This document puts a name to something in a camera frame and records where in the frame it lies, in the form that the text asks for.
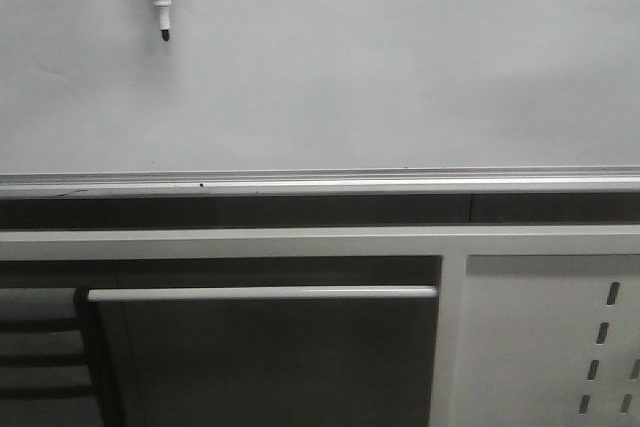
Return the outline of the aluminium whiteboard marker tray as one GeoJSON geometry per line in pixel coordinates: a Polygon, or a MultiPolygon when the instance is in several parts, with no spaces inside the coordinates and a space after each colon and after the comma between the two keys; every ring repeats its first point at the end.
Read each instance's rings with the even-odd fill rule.
{"type": "Polygon", "coordinates": [[[4,174],[4,199],[636,192],[636,166],[4,174]]]}

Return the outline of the white whiteboard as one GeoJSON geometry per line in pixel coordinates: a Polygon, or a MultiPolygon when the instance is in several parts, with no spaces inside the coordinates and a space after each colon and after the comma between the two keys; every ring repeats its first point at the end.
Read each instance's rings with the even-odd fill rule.
{"type": "Polygon", "coordinates": [[[1,0],[5,174],[632,166],[639,0],[1,0]]]}

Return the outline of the white horizontal bar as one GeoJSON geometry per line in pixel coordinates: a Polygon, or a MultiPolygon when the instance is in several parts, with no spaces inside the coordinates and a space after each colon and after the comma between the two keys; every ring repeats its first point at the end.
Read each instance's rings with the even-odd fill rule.
{"type": "Polygon", "coordinates": [[[434,286],[278,286],[229,288],[91,289],[89,302],[293,299],[432,299],[434,286]]]}

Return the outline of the white perforated metal panel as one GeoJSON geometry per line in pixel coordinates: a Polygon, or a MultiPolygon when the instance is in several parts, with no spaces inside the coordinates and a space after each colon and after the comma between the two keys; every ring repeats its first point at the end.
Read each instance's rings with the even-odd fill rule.
{"type": "Polygon", "coordinates": [[[455,426],[635,426],[639,259],[474,256],[452,394],[455,426]]]}

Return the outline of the white metal stand frame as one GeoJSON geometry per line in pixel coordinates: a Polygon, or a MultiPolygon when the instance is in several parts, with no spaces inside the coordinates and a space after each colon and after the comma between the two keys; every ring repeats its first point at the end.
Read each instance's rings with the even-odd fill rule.
{"type": "Polygon", "coordinates": [[[6,231],[4,261],[337,256],[442,259],[430,423],[454,425],[464,279],[475,255],[636,255],[636,225],[6,231]]]}

